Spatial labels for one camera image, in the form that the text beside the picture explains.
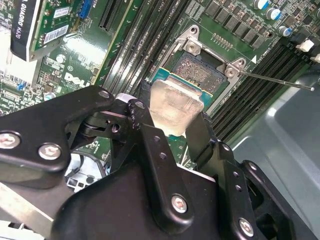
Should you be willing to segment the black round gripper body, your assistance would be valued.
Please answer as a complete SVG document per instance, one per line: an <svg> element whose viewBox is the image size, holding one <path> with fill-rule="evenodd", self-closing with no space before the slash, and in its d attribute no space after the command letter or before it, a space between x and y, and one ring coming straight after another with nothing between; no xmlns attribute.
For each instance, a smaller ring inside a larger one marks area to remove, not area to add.
<svg viewBox="0 0 320 240"><path fill-rule="evenodd" d="M191 227L170 235L156 224L140 166L132 163L72 195L52 225L53 240L232 240L220 220L218 185L179 167L195 209Z"/></svg>

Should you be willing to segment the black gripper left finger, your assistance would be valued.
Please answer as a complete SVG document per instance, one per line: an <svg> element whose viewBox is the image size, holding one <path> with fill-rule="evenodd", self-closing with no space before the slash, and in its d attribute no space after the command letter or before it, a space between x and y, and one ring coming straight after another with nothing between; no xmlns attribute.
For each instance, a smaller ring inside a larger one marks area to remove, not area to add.
<svg viewBox="0 0 320 240"><path fill-rule="evenodd" d="M110 175L130 164L140 166L162 231L178 235L193 224L194 208L179 167L148 107L138 99L120 102L98 86L1 117L0 179L34 189L56 187L64 182L71 152L97 136L116 144Z"/></svg>

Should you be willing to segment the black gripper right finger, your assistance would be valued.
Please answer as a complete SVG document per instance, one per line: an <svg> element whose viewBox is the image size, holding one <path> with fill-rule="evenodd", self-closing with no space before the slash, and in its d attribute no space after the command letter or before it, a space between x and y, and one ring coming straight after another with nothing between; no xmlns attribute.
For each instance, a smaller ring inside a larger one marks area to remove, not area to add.
<svg viewBox="0 0 320 240"><path fill-rule="evenodd" d="M238 163L228 145L219 141L206 113L186 129L196 170L217 183L221 235L229 240L295 240L296 212L263 171L244 160Z"/></svg>

